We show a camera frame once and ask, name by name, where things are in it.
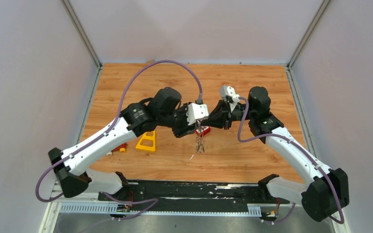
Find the grey metal keyring disc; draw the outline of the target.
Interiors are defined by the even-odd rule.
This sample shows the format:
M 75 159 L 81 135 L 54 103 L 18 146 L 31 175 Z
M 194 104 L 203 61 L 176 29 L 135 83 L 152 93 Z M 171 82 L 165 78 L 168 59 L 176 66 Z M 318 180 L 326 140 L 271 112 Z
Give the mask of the grey metal keyring disc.
M 200 123 L 197 123 L 197 129 L 196 129 L 197 137 L 196 137 L 196 152 L 202 153 L 204 152 L 204 141 L 203 141 L 203 133 L 204 133 L 204 127 L 200 125 Z

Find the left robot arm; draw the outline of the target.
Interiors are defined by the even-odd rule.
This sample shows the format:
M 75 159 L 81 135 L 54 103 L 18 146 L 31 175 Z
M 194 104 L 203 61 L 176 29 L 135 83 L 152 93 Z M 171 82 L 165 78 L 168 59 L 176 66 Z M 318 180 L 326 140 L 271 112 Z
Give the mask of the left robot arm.
M 171 128 L 177 138 L 194 133 L 199 121 L 208 118 L 208 108 L 201 100 L 180 105 L 181 100 L 178 91 L 165 87 L 152 98 L 129 104 L 107 126 L 76 146 L 50 150 L 49 157 L 63 196 L 72 198 L 95 191 L 125 200 L 129 187 L 124 184 L 121 173 L 99 172 L 90 166 L 118 146 L 158 126 Z

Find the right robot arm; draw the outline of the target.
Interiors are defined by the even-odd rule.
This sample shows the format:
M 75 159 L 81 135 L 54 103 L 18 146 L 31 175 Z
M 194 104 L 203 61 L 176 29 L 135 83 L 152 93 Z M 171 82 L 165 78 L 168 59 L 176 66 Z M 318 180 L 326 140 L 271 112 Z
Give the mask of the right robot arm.
M 232 122 L 240 122 L 237 139 L 240 143 L 259 139 L 279 153 L 302 178 L 302 182 L 286 180 L 271 174 L 258 181 L 258 196 L 263 202 L 288 200 L 302 205 L 315 221 L 326 218 L 345 223 L 342 209 L 349 205 L 348 176 L 341 168 L 330 166 L 304 148 L 271 112 L 271 99 L 266 88 L 252 87 L 248 97 L 242 97 L 231 86 L 220 88 L 216 108 L 203 125 L 229 129 Z

